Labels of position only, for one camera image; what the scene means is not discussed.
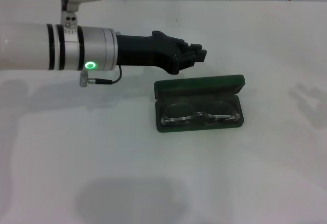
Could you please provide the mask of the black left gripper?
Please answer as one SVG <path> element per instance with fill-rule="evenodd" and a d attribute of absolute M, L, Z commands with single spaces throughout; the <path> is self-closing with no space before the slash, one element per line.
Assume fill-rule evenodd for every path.
<path fill-rule="evenodd" d="M 172 75 L 203 62 L 207 54 L 201 44 L 188 44 L 160 31 L 148 37 L 118 35 L 117 41 L 117 65 L 154 66 Z"/>

